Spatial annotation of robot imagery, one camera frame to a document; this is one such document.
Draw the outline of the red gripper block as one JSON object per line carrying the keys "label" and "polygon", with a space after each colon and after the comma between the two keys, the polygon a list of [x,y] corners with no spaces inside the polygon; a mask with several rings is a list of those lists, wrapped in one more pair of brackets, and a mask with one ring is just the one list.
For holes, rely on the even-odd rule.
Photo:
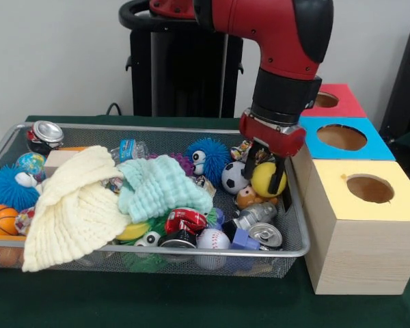
{"label": "red gripper block", "polygon": [[278,156],[274,156],[275,172],[272,173],[268,192],[279,195],[282,190],[282,179],[285,173],[285,158],[298,153],[305,142],[306,131],[298,124],[280,126],[255,117],[250,109],[246,109],[239,124],[239,131],[245,138],[251,140],[244,152],[244,178],[250,180],[255,167],[265,160],[265,147]]}

